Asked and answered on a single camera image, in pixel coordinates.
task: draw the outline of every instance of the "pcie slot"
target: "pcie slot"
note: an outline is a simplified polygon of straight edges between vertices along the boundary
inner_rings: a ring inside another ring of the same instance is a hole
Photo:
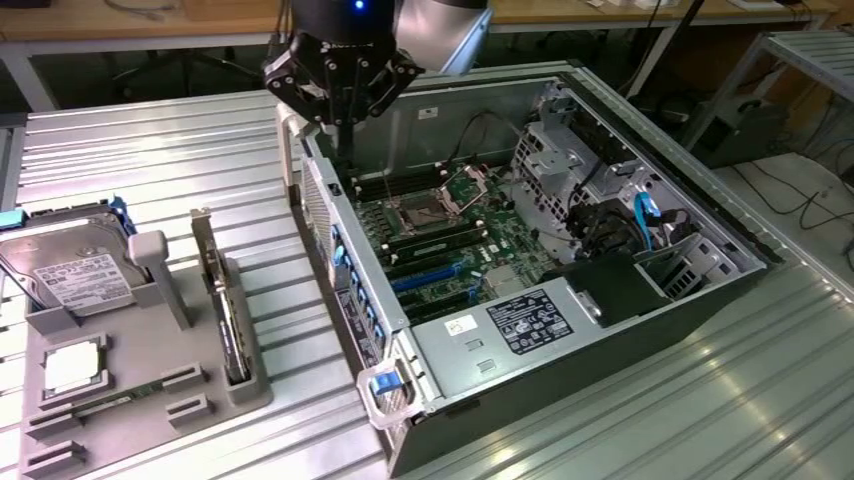
[[[385,272],[388,280],[396,280],[407,275],[413,275],[432,268],[451,266],[451,262],[443,257],[429,257],[417,262],[396,265]]]
[[[391,289],[395,292],[405,292],[431,283],[436,283],[448,278],[453,278],[463,270],[461,263],[455,263],[449,267],[439,268],[429,272],[424,272],[420,275],[399,280],[391,284]]]
[[[419,322],[437,318],[445,313],[456,310],[471,301],[468,290],[447,295],[432,302],[417,304],[409,308],[404,307],[404,312],[409,319],[417,318]]]

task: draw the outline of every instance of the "green circuit board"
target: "green circuit board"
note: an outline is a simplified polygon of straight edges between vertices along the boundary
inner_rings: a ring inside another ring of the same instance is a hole
[[[451,214],[439,206],[441,202],[437,189],[411,192],[369,202],[355,202],[356,215],[380,258],[383,244],[388,242],[417,237],[420,234],[466,225],[478,220],[484,222],[486,233],[475,244],[443,252],[424,260],[433,263],[441,262],[445,268],[447,265],[457,265],[459,274],[399,293],[397,298],[404,311],[413,321],[425,321],[449,313],[431,306],[449,304],[453,298],[457,300],[459,308],[456,309],[461,309],[502,296],[502,290],[492,288],[490,281],[486,280],[492,278],[494,283],[496,272],[500,272],[504,277],[512,274],[515,278],[507,285],[520,289],[535,285],[542,274],[556,266],[544,247],[532,237],[512,205],[506,203],[507,197],[500,192],[499,180],[490,175],[484,175],[484,179],[486,193],[460,214]],[[464,173],[452,176],[445,187],[453,203],[460,208],[482,192],[476,182]],[[387,273],[395,270],[388,262],[384,262],[384,268]],[[389,278],[392,286],[395,282],[417,276],[424,271]]]

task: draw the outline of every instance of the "aluminum slotted surface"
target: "aluminum slotted surface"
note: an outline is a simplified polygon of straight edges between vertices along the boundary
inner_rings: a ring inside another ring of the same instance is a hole
[[[764,47],[854,101],[854,35],[838,30],[775,32]]]
[[[839,293],[844,287],[827,274],[824,283],[820,266],[800,263],[796,249],[774,239],[772,225],[751,218],[610,89],[583,71],[575,76],[791,261],[686,341],[407,478],[850,476],[854,311]],[[172,268],[180,268],[196,256],[189,208],[211,207],[217,243],[240,264],[275,392],[264,409],[88,478],[384,478],[284,202],[272,103],[252,93],[30,119],[18,192],[26,208],[121,194],[140,229],[165,232]],[[14,477],[21,315],[21,297],[6,289],[1,480]]]

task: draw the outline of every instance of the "warning label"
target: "warning label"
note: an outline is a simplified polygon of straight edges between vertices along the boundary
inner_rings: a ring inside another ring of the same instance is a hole
[[[131,295],[131,286],[107,253],[37,268],[33,273],[69,310]]]
[[[516,355],[536,350],[572,333],[570,324],[543,290],[502,302],[486,311]]]

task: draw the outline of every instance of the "white sticker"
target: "white sticker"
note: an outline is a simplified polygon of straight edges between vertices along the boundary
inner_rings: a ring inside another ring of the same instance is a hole
[[[490,254],[486,253],[486,248],[480,247],[478,248],[478,251],[480,252],[480,255],[483,255],[483,261],[484,262],[491,262],[492,261],[492,257],[490,257]]]
[[[108,253],[36,268],[33,273],[69,310],[131,295],[131,286]]]
[[[478,323],[475,322],[475,317],[466,315],[444,322],[444,328],[448,329],[448,335],[455,337],[460,333],[478,328]]]
[[[439,107],[421,108],[417,111],[417,119],[425,120],[428,118],[436,118],[439,116]]]

